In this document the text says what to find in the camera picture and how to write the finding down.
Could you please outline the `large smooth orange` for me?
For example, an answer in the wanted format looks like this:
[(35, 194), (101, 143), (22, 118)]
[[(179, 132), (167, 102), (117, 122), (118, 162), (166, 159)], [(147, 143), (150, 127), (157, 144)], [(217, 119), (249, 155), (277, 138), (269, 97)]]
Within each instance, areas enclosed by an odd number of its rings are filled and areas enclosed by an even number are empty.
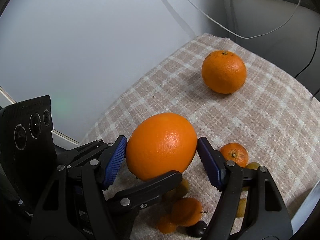
[(131, 134), (126, 148), (129, 171), (147, 181), (169, 171), (184, 172), (193, 161), (197, 134), (191, 123), (175, 113), (144, 120)]

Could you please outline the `large spotted orange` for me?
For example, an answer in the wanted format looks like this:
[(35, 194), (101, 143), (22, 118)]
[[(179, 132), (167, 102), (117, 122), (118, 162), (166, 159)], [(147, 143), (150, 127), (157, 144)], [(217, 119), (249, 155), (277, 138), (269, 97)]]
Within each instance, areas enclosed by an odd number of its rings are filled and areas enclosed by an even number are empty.
[(246, 82), (247, 69), (243, 60), (231, 51), (212, 51), (203, 61), (201, 75), (214, 92), (232, 94)]

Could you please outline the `small orange kumquat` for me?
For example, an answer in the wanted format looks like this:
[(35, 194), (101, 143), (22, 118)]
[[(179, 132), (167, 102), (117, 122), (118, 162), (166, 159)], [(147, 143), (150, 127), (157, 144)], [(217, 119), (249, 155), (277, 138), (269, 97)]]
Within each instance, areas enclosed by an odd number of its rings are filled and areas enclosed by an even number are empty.
[(177, 229), (177, 224), (173, 223), (170, 215), (167, 214), (159, 219), (157, 229), (163, 234), (173, 233)]

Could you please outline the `yellow green grape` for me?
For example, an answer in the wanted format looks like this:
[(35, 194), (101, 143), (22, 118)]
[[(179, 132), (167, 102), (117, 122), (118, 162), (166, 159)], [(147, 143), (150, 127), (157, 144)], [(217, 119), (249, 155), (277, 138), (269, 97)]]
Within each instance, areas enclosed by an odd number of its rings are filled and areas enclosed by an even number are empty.
[(260, 167), (260, 164), (257, 162), (251, 162), (245, 166), (246, 169), (257, 170)]

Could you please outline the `dark plum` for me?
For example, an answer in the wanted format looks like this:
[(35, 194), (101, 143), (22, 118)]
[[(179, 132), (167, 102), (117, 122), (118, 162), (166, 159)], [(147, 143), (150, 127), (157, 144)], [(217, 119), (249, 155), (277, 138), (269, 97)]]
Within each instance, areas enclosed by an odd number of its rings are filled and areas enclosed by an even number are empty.
[(206, 222), (199, 220), (196, 224), (186, 227), (185, 233), (190, 237), (201, 238), (204, 235), (207, 226)]

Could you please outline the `small mandarin with stem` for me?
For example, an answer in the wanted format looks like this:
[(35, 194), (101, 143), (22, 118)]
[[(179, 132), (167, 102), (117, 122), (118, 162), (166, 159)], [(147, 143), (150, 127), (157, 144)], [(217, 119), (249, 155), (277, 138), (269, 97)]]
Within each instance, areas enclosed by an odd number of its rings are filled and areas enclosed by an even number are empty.
[(226, 160), (232, 160), (240, 167), (245, 167), (248, 164), (248, 152), (239, 143), (228, 143), (220, 148), (220, 152)]

